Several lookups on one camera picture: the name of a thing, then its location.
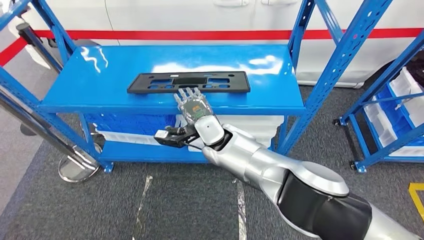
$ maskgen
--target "black robot arm segment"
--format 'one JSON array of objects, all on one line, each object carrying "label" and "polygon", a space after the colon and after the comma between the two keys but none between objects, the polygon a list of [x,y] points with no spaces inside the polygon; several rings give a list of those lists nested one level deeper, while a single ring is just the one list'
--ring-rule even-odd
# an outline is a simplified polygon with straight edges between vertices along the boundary
[{"label": "black robot arm segment", "polygon": [[370,204],[354,194],[331,196],[289,172],[277,201],[291,223],[323,240],[362,240],[372,219]]}]

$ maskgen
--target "silver robotic arm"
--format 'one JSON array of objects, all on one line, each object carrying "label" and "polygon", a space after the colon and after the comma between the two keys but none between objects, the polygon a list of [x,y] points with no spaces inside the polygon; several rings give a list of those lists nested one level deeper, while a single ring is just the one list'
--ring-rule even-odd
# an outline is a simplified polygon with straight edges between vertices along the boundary
[{"label": "silver robotic arm", "polygon": [[261,190],[292,228],[323,240],[421,239],[350,193],[333,170],[270,151],[249,133],[221,125],[198,89],[186,91],[188,95],[180,89],[182,100],[177,95],[175,99],[189,125],[194,125],[196,134],[191,136],[204,142],[203,155]]}]

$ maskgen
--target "gray carpet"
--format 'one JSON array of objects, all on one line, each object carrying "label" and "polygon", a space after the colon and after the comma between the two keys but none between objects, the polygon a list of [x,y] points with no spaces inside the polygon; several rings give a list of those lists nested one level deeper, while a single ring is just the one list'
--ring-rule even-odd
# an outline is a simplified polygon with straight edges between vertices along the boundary
[{"label": "gray carpet", "polygon": [[[302,87],[304,96],[311,90]],[[334,169],[353,193],[424,236],[423,220],[408,193],[410,182],[424,183],[423,164],[380,163],[367,174],[349,168],[354,157],[348,139],[332,120],[361,93],[334,89],[290,156]],[[119,163],[112,174],[71,184],[57,174],[62,157],[41,144],[0,217],[0,239],[239,239],[237,184],[217,167]],[[245,185],[244,196],[248,240],[310,239],[287,226],[257,190]]]}]

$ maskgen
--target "blue metal shelf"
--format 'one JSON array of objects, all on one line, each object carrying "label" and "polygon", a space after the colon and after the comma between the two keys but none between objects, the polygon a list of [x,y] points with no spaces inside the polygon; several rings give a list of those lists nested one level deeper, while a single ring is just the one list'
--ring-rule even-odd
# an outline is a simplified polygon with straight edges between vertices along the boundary
[{"label": "blue metal shelf", "polygon": [[216,114],[305,111],[286,45],[156,45],[78,48],[45,96],[52,113],[178,114],[172,93],[128,94],[140,73],[245,71],[251,92],[206,93]]},{"label": "blue metal shelf", "polygon": [[[395,96],[389,82],[405,66],[415,54],[424,46],[424,30],[415,38],[414,41],[400,54],[400,56],[390,64],[390,66],[375,80],[375,82],[365,91],[365,93],[353,104],[353,106],[339,118],[340,124],[346,126],[350,121],[353,125],[353,130],[357,136],[359,145],[364,155],[364,159],[359,161],[356,159],[354,165],[360,173],[365,173],[366,167],[378,162],[408,162],[408,163],[424,163],[424,156],[390,156],[390,154],[399,150],[404,146],[422,146],[422,136],[424,135],[424,124],[414,126],[409,113],[405,106],[401,105],[402,99],[421,97],[422,94],[410,94],[405,96]],[[380,103],[381,108],[387,114],[397,139],[387,146],[382,146],[379,136],[365,114],[364,106],[368,104]],[[375,144],[377,151],[370,154],[367,144],[364,141],[363,134],[358,127],[356,114],[361,113]]]},{"label": "blue metal shelf", "polygon": [[189,151],[187,147],[175,148],[117,141],[106,141],[99,159],[108,162],[208,163],[201,152]]},{"label": "blue metal shelf", "polygon": [[[289,42],[267,45],[155,45],[76,47],[45,0],[17,1],[0,17],[3,28],[32,2],[54,34],[64,67],[47,95],[39,101],[0,67],[0,85],[59,133],[112,171],[111,161],[199,162],[204,158],[187,149],[107,142],[100,155],[90,139],[80,137],[56,113],[178,114],[170,93],[128,94],[139,73],[245,71],[249,93],[207,93],[220,115],[284,115],[279,141],[272,149],[287,154],[312,121],[340,76],[355,57],[392,0],[364,0],[345,32],[325,0],[302,0]],[[315,5],[334,39],[336,48],[305,103],[296,81],[300,46]],[[286,132],[287,117],[296,117]],[[90,133],[81,119],[84,134]]]}]

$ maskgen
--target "black plastic part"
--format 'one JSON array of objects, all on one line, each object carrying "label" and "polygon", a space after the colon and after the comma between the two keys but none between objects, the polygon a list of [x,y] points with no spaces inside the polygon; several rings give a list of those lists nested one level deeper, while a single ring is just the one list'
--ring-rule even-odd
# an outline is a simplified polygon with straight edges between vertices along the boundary
[{"label": "black plastic part", "polygon": [[244,71],[140,73],[128,86],[129,94],[177,93],[180,88],[202,93],[249,93]]},{"label": "black plastic part", "polygon": [[354,194],[330,196],[304,184],[292,172],[277,206],[294,225],[323,240],[363,240],[372,219],[365,199]]},{"label": "black plastic part", "polygon": [[181,135],[175,135],[175,134],[179,134],[176,132],[174,132],[175,134],[173,135],[172,134],[173,132],[174,130],[172,129],[171,133],[168,132],[169,134],[165,138],[154,136],[154,139],[159,144],[162,144],[165,146],[170,146],[174,148],[182,148],[186,146],[186,143],[190,143],[193,140],[199,138],[199,134],[197,133],[193,125],[187,125],[183,127],[183,130],[180,132]]},{"label": "black plastic part", "polygon": [[31,40],[31,38],[25,32],[25,30],[32,31],[29,23],[23,22],[23,23],[18,24],[16,26],[16,30],[17,30],[17,34],[19,34],[19,36],[21,36],[27,44],[34,46],[33,41]]}]

